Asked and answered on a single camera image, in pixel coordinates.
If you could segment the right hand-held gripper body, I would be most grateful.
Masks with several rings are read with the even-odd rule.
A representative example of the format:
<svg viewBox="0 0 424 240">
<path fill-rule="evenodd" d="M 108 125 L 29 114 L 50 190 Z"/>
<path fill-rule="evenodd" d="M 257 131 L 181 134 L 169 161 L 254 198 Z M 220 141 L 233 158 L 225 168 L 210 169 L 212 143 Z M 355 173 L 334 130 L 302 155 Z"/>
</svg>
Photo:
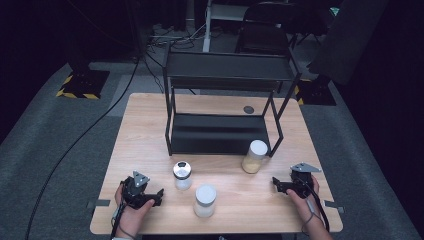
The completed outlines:
<svg viewBox="0 0 424 240">
<path fill-rule="evenodd" d="M 291 181 L 284 183 L 283 192 L 286 193 L 288 189 L 291 189 L 302 199 L 314 195 L 312 174 L 320 172 L 320 169 L 304 162 L 293 165 L 290 169 L 292 170 Z"/>
</svg>

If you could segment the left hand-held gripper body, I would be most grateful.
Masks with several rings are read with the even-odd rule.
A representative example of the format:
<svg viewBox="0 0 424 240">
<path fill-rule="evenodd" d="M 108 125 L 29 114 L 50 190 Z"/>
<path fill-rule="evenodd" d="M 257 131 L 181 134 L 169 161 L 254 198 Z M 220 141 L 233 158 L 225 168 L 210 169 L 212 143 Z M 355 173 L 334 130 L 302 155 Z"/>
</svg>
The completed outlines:
<svg viewBox="0 0 424 240">
<path fill-rule="evenodd" d="M 139 209 L 149 200 L 158 199 L 157 194 L 145 193 L 149 181 L 149 177 L 138 171 L 134 171 L 133 176 L 128 176 L 126 180 L 122 181 L 121 206 Z"/>
</svg>

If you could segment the clear jar with silver lid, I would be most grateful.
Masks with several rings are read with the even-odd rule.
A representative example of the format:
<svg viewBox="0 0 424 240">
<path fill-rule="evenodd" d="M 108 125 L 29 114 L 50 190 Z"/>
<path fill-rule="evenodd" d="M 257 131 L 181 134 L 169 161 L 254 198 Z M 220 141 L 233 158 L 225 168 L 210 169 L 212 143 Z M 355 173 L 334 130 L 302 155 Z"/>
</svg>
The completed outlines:
<svg viewBox="0 0 424 240">
<path fill-rule="evenodd" d="M 191 187 L 191 173 L 191 165 L 186 161 L 179 161 L 174 165 L 173 175 L 175 178 L 175 187 L 178 190 L 188 190 Z"/>
</svg>

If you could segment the white-lidded jar with yellow powder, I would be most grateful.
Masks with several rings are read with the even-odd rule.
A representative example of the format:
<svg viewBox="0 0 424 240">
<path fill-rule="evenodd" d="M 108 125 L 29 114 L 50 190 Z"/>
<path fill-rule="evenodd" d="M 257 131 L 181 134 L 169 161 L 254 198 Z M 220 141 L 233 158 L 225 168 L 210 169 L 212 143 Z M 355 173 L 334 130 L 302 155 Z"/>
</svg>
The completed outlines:
<svg viewBox="0 0 424 240">
<path fill-rule="evenodd" d="M 268 146 L 262 140 L 253 140 L 249 150 L 242 161 L 242 169 L 249 174 L 255 174 L 262 165 L 262 160 L 268 152 Z"/>
</svg>

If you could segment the white-lidded jar with white powder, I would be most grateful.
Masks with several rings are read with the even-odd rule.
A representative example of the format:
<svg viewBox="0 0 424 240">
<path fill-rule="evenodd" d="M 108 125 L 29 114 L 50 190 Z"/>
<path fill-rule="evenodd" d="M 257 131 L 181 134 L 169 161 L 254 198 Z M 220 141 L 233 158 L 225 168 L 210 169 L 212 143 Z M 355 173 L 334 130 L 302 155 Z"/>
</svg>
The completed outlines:
<svg viewBox="0 0 424 240">
<path fill-rule="evenodd" d="M 195 214 L 201 218 L 211 217 L 214 214 L 216 197 L 217 192 L 212 185 L 200 185 L 195 192 Z"/>
</svg>

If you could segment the black metal two-tier rack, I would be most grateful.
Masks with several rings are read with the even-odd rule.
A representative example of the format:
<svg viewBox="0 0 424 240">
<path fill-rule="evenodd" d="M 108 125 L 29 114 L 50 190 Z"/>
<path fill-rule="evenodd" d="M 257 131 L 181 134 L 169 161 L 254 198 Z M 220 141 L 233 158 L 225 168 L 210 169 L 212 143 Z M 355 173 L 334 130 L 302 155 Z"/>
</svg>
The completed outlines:
<svg viewBox="0 0 424 240">
<path fill-rule="evenodd" d="M 253 140 L 274 155 L 280 118 L 301 72 L 283 56 L 182 52 L 166 47 L 163 80 L 168 153 L 244 155 Z M 253 114 L 243 111 L 254 108 Z"/>
</svg>

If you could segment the person's right hand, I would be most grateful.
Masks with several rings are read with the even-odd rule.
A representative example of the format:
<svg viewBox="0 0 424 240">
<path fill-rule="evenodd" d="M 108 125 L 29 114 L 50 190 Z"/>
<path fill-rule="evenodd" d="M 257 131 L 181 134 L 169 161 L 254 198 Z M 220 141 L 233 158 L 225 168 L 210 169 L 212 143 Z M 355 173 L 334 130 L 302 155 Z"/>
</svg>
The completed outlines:
<svg viewBox="0 0 424 240">
<path fill-rule="evenodd" d="M 302 199 L 292 189 L 288 189 L 286 194 L 294 203 L 300 218 L 305 224 L 313 221 L 321 221 L 320 215 L 316 212 L 317 206 L 312 197 Z"/>
</svg>

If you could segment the person's left hand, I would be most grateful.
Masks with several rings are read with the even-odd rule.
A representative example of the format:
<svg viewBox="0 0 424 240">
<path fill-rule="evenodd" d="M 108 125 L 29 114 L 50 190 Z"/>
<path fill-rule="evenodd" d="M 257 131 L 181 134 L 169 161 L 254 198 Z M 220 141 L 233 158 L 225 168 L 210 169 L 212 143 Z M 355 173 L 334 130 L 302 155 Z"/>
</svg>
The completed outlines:
<svg viewBox="0 0 424 240">
<path fill-rule="evenodd" d="M 143 225 L 144 218 L 148 211 L 153 207 L 154 200 L 149 200 L 141 208 L 133 209 L 126 207 L 121 215 L 116 231 L 123 231 L 137 236 Z"/>
</svg>

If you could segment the grey tape strip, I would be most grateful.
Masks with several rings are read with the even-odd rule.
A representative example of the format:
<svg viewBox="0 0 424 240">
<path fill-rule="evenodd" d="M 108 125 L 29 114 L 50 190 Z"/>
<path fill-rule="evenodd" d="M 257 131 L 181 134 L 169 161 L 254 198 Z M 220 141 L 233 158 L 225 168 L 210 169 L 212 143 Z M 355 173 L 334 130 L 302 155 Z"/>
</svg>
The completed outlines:
<svg viewBox="0 0 424 240">
<path fill-rule="evenodd" d="M 345 213 L 345 208 L 339 204 L 337 204 L 334 201 L 329 201 L 329 200 L 323 200 L 323 203 L 325 205 L 325 207 L 329 207 L 329 208 L 334 208 L 338 211 L 338 213 L 340 214 L 344 214 Z"/>
<path fill-rule="evenodd" d="M 96 200 L 90 200 L 86 208 L 87 209 L 95 209 L 96 207 L 108 207 L 110 205 L 110 201 L 107 199 L 96 199 Z"/>
</svg>

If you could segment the yellow-black striped stand base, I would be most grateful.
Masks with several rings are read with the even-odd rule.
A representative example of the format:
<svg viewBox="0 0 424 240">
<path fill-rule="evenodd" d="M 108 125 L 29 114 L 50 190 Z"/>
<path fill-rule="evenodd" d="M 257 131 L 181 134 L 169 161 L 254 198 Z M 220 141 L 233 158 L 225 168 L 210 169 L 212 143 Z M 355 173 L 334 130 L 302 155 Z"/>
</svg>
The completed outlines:
<svg viewBox="0 0 424 240">
<path fill-rule="evenodd" d="M 85 74 L 71 72 L 63 82 L 56 96 L 100 99 L 101 91 L 109 74 L 109 71 L 102 70 L 90 70 Z"/>
<path fill-rule="evenodd" d="M 300 105 L 335 106 L 328 84 L 329 80 L 301 79 L 295 87 L 296 100 Z"/>
</svg>

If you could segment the black chair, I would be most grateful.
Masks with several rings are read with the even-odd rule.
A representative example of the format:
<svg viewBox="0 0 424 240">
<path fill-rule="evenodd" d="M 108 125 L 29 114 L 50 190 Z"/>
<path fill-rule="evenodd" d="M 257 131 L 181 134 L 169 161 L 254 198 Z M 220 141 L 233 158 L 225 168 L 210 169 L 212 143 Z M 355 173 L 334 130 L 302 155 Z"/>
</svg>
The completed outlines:
<svg viewBox="0 0 424 240">
<path fill-rule="evenodd" d="M 289 48 L 287 34 L 293 29 L 300 8 L 280 1 L 250 6 L 242 20 L 236 53 L 283 55 Z"/>
</svg>

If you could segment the dark grey curtain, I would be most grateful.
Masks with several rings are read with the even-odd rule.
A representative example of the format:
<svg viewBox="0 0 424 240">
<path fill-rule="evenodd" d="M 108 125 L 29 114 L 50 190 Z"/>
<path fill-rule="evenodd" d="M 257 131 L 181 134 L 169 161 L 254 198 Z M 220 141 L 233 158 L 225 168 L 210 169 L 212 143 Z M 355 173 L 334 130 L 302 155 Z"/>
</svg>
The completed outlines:
<svg viewBox="0 0 424 240">
<path fill-rule="evenodd" d="M 310 64 L 316 81 L 346 85 L 358 65 L 389 0 L 343 0 Z"/>
</svg>

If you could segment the white metal stand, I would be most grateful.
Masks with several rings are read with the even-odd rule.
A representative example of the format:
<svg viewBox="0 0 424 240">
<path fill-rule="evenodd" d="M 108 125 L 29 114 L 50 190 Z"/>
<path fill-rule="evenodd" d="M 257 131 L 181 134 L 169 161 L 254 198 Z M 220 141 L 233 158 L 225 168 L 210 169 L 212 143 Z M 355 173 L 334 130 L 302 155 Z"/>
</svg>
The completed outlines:
<svg viewBox="0 0 424 240">
<path fill-rule="evenodd" d="M 243 20 L 247 6 L 216 4 L 208 0 L 206 6 L 205 36 L 203 40 L 203 52 L 208 52 L 211 45 L 211 22 L 213 20 L 239 21 Z"/>
</svg>

